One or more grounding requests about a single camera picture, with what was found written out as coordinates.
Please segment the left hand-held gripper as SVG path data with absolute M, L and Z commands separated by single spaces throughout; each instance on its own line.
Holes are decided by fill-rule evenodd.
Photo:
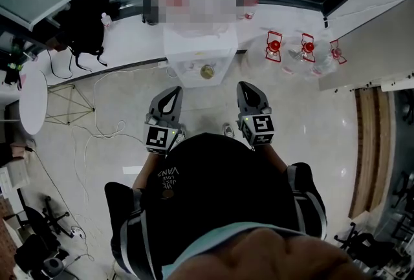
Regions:
M 179 133 L 183 90 L 176 86 L 156 95 L 149 106 L 144 124 L 143 143 L 149 153 L 166 156 Z

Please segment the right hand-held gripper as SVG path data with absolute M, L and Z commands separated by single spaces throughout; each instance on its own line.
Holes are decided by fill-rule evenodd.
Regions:
M 271 144 L 275 129 L 265 93 L 251 83 L 240 81 L 237 84 L 237 105 L 240 110 L 237 124 L 248 144 L 252 147 Z M 242 114 L 246 110 L 260 111 Z

